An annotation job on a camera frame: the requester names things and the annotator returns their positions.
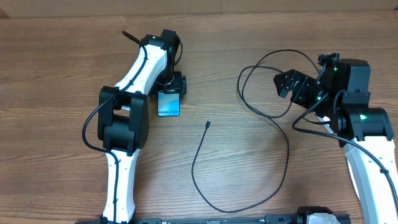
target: light blue rectangle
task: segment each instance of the light blue rectangle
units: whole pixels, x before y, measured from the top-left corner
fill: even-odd
[[[157,99],[157,115],[165,116],[180,116],[180,95],[164,94],[159,92]]]

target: cable plug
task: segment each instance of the cable plug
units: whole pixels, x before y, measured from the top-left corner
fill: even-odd
[[[211,123],[210,120],[208,120],[208,121],[206,122],[206,129],[208,129],[208,128],[210,127],[210,123]]]

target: white arm segment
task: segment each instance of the white arm segment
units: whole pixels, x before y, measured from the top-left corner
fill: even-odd
[[[329,121],[328,117],[319,118]],[[329,125],[325,125],[329,133],[333,133]],[[398,173],[394,156],[395,145],[384,136],[367,136],[365,141],[352,140],[378,158],[389,171],[392,182],[398,189]],[[344,146],[349,174],[358,196],[365,223],[398,223],[396,206],[386,176],[380,173],[380,167],[364,152],[346,144]]]
[[[148,60],[146,61],[144,68],[134,83],[126,90],[130,93],[139,91],[142,94],[148,94],[159,73],[166,68],[167,52],[165,50],[162,50],[158,46],[149,44],[146,45],[145,48],[147,50]],[[118,82],[115,87],[122,89],[129,83],[129,81],[134,77],[141,67],[144,57],[144,49],[141,47],[136,62],[134,62],[134,65],[132,65],[127,75],[120,82]]]
[[[130,93],[137,91],[142,94],[148,94],[152,88],[157,76],[161,71],[166,68],[167,64],[167,52],[162,50],[160,47],[154,45],[146,45],[148,60],[144,68],[141,70],[138,77],[134,80],[134,83],[126,90]],[[122,89],[129,81],[134,77],[144,61],[145,53],[141,47],[138,58],[134,65],[130,68],[127,75],[115,85]],[[123,106],[122,109],[130,110],[130,107]],[[133,189],[134,189],[134,173],[136,170],[137,156],[140,149],[137,149],[132,156],[127,156],[123,151],[112,150],[116,157],[119,159],[119,178],[118,178],[118,192],[116,202],[116,222],[129,223],[134,211],[135,204],[133,201]],[[106,199],[106,206],[103,212],[103,216],[109,221],[113,220],[113,195],[114,195],[114,184],[116,178],[116,165],[113,156],[106,154],[108,158],[108,198]]]
[[[119,159],[119,178],[117,192],[116,222],[129,223],[135,211],[133,200],[134,175],[136,172],[137,157],[140,149],[137,149],[132,156],[127,156],[125,152],[112,150]],[[113,156],[106,154],[108,158],[108,198],[103,212],[103,216],[109,221],[113,220],[113,195],[114,181],[116,177],[116,165]]]

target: wooden table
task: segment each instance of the wooden table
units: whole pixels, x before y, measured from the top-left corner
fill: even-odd
[[[137,217],[260,217],[322,205],[362,223],[343,150],[335,140],[293,131],[304,111],[297,105],[277,120],[290,140],[289,168],[280,192],[264,205],[217,212],[195,190],[190,169],[211,119],[195,166],[206,197],[232,210],[273,193],[286,143],[270,121],[244,106],[236,80],[242,68],[277,49],[302,50],[314,60],[329,52],[367,60],[371,106],[384,108],[398,133],[397,21],[396,11],[0,20],[0,223],[73,223],[101,215],[107,163],[83,144],[81,127],[101,87],[118,82],[136,59],[137,45],[121,31],[143,37],[162,29],[176,30],[184,43],[176,69],[187,76],[188,93],[178,118],[158,118],[150,100],[150,133],[134,189]],[[315,76],[295,53],[264,64]],[[289,104],[278,97],[274,74],[259,70],[246,89],[248,101],[268,114]],[[88,139],[101,145],[96,121]]]

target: robotic arm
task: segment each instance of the robotic arm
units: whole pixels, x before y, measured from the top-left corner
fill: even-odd
[[[115,87],[104,86],[101,89],[98,138],[103,141],[106,152],[111,152],[106,154],[108,198],[100,220],[90,223],[111,223],[113,220],[116,223],[132,223],[137,157],[149,132],[147,96],[163,92],[178,93],[181,98],[187,92],[186,78],[181,72],[174,71],[179,45],[180,38],[175,31],[163,30],[160,37],[146,35],[140,41],[139,56],[127,75]],[[121,91],[134,76],[132,85]],[[129,110],[129,117],[113,113],[120,109]]]
[[[326,129],[337,134],[304,131],[339,139],[365,223],[398,223],[394,134],[387,113],[368,106],[370,66],[364,60],[340,59],[338,53],[320,55],[318,63],[323,68],[317,79],[296,70],[276,75],[278,95],[285,98],[291,90],[292,102],[313,108]]]

